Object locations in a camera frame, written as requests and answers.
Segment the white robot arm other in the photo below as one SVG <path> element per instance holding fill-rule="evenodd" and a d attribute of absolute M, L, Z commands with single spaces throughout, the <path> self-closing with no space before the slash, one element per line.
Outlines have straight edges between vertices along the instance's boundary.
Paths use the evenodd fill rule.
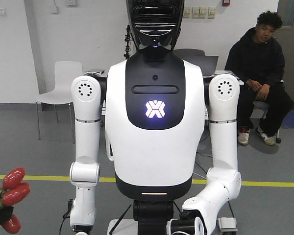
<path fill-rule="evenodd" d="M 239 91 L 237 78 L 230 74 L 219 74 L 209 83 L 207 110 L 213 167 L 206 174 L 205 188 L 183 203 L 180 219 L 168 222 L 170 235 L 211 234 L 220 209 L 240 193 L 236 122 Z"/>

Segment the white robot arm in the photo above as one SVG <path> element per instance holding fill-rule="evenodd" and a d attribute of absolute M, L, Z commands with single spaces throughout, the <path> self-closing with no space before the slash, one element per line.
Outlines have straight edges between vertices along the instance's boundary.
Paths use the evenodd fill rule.
<path fill-rule="evenodd" d="M 75 115 L 75 161 L 70 168 L 70 182 L 76 188 L 75 198 L 69 202 L 65 218 L 78 235 L 90 234 L 96 217 L 95 187 L 99 181 L 98 149 L 101 127 L 104 85 L 98 77 L 82 75 L 71 86 Z M 0 183 L 0 226 L 16 234 L 20 222 L 13 214 L 13 206 L 30 192 L 23 182 L 25 170 L 17 167 L 8 172 Z"/>

